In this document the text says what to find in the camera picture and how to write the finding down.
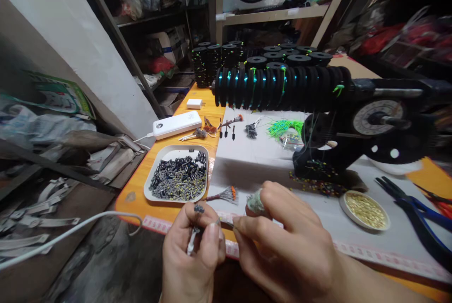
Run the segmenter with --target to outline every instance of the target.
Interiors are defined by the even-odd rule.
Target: white power bank
[[[152,124],[153,134],[156,139],[162,139],[180,134],[181,132],[194,130],[202,126],[198,112],[186,112],[164,120],[155,121]]]

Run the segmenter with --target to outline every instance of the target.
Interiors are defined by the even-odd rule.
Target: orange table
[[[210,90],[199,89],[198,87],[193,86],[190,92],[187,94],[186,100],[188,100],[189,98],[202,99],[202,101],[206,103],[201,110],[198,110],[201,119],[206,116],[213,125],[219,123],[220,118],[222,118],[225,113],[225,109],[215,106],[215,99],[212,96]],[[186,100],[184,100],[183,103],[179,106],[175,115],[192,111],[186,108]],[[206,147],[206,149],[209,151],[209,173],[211,174],[217,153],[219,137],[208,137],[202,142],[200,142],[200,140],[189,140],[186,142],[178,141],[179,138],[185,135],[186,133],[182,133],[177,136],[168,137],[155,142],[155,144],[152,146],[152,149],[147,153],[139,167],[136,169],[135,173],[132,175],[126,186],[123,188],[122,192],[119,194],[119,197],[116,200],[116,210],[123,212],[132,212],[134,214],[140,215],[142,218],[144,218],[146,215],[149,215],[169,222],[173,222],[175,220],[182,205],[178,203],[168,204],[165,202],[163,204],[158,204],[158,202],[150,202],[144,196],[143,187],[157,153],[161,148],[172,144],[202,144],[204,147]],[[452,197],[452,179],[444,171],[437,167],[429,158],[425,158],[423,160],[423,163],[424,168],[421,171],[410,174],[409,178],[416,184],[430,191],[434,191],[436,194],[442,197]],[[133,224],[137,223],[132,218],[123,217],[123,219]],[[223,231],[227,239],[235,241],[235,236],[231,230],[224,229]],[[438,290],[428,285],[419,284],[400,277],[395,277],[387,274],[384,275],[438,302],[449,302],[451,295],[449,292]]]

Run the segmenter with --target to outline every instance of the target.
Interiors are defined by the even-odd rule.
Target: blue-handled pliers
[[[428,208],[415,197],[408,196],[387,177],[383,176],[375,180],[389,195],[394,197],[396,204],[405,211],[428,253],[448,272],[452,273],[452,251],[433,233],[424,218],[449,231],[452,231],[452,220]]]

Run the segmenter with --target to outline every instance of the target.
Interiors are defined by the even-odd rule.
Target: fingernail
[[[207,241],[216,242],[218,240],[218,230],[219,227],[216,223],[210,223],[204,232]]]

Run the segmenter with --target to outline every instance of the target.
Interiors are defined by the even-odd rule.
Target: black spool
[[[322,52],[312,52],[308,56],[312,59],[312,65],[318,66],[327,66],[333,58],[333,55]]]
[[[309,46],[298,46],[297,50],[300,52],[300,54],[307,55],[307,54],[310,54],[312,52],[316,52],[317,48],[309,47]]]
[[[283,62],[284,55],[281,52],[266,52],[264,53],[264,57],[267,59],[267,62]]]
[[[197,47],[193,49],[192,58],[195,76],[194,80],[199,88],[207,88],[210,82],[206,69],[207,48]]]
[[[300,52],[296,49],[284,49],[284,50],[281,50],[280,53],[283,54],[284,56],[300,54]]]
[[[237,56],[238,56],[239,62],[243,62],[245,60],[243,57],[243,42],[240,40],[234,40],[234,41],[230,41],[229,44],[233,44],[237,47],[236,51],[237,51]]]
[[[286,64],[281,63],[281,62],[270,62],[267,63],[267,68],[268,69],[281,69],[282,67],[287,67]]]
[[[245,69],[248,70],[250,68],[256,68],[256,69],[264,69],[265,65],[267,64],[267,59],[262,56],[254,56],[254,57],[248,57],[245,64]]]
[[[221,47],[221,64],[226,68],[239,67],[239,52],[234,44],[225,44]]]
[[[216,104],[237,109],[330,112],[352,91],[350,72],[344,67],[285,67],[270,62],[265,69],[218,69]],[[342,94],[333,92],[342,84]]]
[[[284,62],[290,67],[309,66],[311,58],[305,55],[290,55],[285,58]]]
[[[279,47],[281,49],[295,49],[297,45],[295,43],[281,43]]]
[[[217,69],[221,66],[221,45],[214,44],[207,47],[206,72],[209,84],[215,79]]]
[[[281,47],[278,46],[269,46],[269,47],[264,47],[264,52],[277,52],[281,50]]]

